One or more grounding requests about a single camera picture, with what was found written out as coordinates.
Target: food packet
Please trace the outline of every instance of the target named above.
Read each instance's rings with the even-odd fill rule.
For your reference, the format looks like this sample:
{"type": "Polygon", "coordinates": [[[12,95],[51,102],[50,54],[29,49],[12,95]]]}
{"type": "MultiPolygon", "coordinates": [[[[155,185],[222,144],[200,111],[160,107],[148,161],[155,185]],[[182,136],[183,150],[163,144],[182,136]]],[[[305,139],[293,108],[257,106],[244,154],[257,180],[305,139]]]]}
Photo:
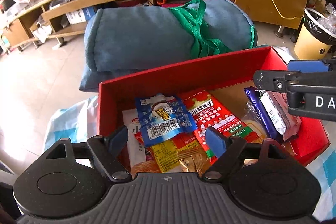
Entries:
{"type": "MultiPolygon", "coordinates": [[[[136,141],[143,144],[141,133],[136,133],[136,141]]],[[[179,151],[201,147],[192,133],[180,133],[170,140],[148,147],[153,155],[159,170],[165,172],[182,172],[177,154],[179,151]]]]}
{"type": "Polygon", "coordinates": [[[134,108],[123,111],[123,120],[128,129],[127,151],[132,177],[134,178],[138,172],[160,173],[159,166],[149,149],[134,137],[140,131],[137,110],[134,108]]]}
{"type": "Polygon", "coordinates": [[[192,133],[197,127],[181,99],[158,94],[137,98],[135,105],[146,147],[171,139],[179,133],[192,133]]]}
{"type": "Polygon", "coordinates": [[[283,141],[298,133],[301,119],[288,113],[285,93],[260,90],[260,100],[277,132],[283,136],[283,141]]]}
{"type": "Polygon", "coordinates": [[[178,152],[178,161],[181,164],[182,172],[197,172],[200,177],[211,166],[210,160],[201,146],[178,152]]]}
{"type": "Polygon", "coordinates": [[[254,140],[253,143],[263,143],[263,140],[267,138],[267,134],[262,126],[263,123],[261,122],[251,102],[246,103],[246,113],[241,120],[258,134],[259,138],[254,140]]]}
{"type": "Polygon", "coordinates": [[[281,134],[279,134],[273,125],[273,122],[271,118],[268,115],[267,110],[263,106],[261,100],[260,100],[260,92],[257,88],[254,86],[250,86],[247,88],[244,88],[245,94],[251,104],[253,105],[253,108],[258,113],[258,117],[262,121],[262,126],[264,127],[267,137],[272,138],[279,143],[283,143],[284,139],[281,134]]]}
{"type": "Polygon", "coordinates": [[[197,124],[194,134],[213,164],[217,158],[205,141],[207,127],[213,127],[226,137],[239,136],[253,142],[259,136],[240,119],[234,116],[214,96],[205,90],[196,90],[181,95],[187,110],[197,124]]]}
{"type": "Polygon", "coordinates": [[[244,160],[244,165],[243,167],[245,166],[249,166],[249,165],[252,165],[252,164],[256,164],[258,162],[258,159],[248,159],[248,160],[244,160]]]}

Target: cardboard box on shelf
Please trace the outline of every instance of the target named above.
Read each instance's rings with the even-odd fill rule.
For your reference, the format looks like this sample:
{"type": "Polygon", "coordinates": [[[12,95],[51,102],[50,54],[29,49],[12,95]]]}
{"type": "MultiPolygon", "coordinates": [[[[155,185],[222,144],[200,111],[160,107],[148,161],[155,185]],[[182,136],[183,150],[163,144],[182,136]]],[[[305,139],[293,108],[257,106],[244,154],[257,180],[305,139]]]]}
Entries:
{"type": "Polygon", "coordinates": [[[70,13],[66,13],[70,25],[89,21],[96,13],[93,6],[82,8],[70,13]]]}
{"type": "Polygon", "coordinates": [[[326,11],[326,0],[313,0],[315,2],[314,10],[318,11],[321,14],[324,14],[326,11]]]}

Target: gold wrapper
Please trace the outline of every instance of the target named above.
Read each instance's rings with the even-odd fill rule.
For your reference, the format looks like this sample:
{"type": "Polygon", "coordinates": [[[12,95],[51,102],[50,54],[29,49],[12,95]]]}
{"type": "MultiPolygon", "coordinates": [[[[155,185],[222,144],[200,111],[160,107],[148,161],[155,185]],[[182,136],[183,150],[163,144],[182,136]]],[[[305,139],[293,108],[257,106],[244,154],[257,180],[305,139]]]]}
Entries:
{"type": "Polygon", "coordinates": [[[210,159],[202,147],[179,151],[177,157],[183,172],[197,172],[202,176],[211,166],[210,159]]]}

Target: trash bin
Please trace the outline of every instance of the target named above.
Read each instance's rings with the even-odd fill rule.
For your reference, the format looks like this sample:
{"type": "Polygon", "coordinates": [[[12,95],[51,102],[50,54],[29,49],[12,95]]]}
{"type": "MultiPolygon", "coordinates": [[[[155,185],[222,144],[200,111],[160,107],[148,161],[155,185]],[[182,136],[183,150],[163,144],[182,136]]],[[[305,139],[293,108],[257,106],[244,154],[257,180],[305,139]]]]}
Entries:
{"type": "Polygon", "coordinates": [[[301,60],[317,60],[325,57],[332,45],[336,45],[336,35],[328,31],[317,20],[324,15],[306,8],[303,24],[294,52],[301,60]]]}

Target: green bag handle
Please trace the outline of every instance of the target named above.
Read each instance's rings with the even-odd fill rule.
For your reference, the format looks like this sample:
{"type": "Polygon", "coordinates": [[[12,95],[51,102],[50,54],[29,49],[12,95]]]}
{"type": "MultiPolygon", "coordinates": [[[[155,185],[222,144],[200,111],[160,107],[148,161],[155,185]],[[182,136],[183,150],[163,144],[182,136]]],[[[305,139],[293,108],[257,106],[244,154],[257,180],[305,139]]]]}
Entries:
{"type": "Polygon", "coordinates": [[[206,4],[203,0],[191,0],[182,6],[168,8],[182,27],[195,39],[190,50],[190,59],[232,52],[221,40],[210,38],[208,24],[203,20],[205,8],[206,4]],[[189,4],[199,4],[198,9],[188,8],[189,4]]]}

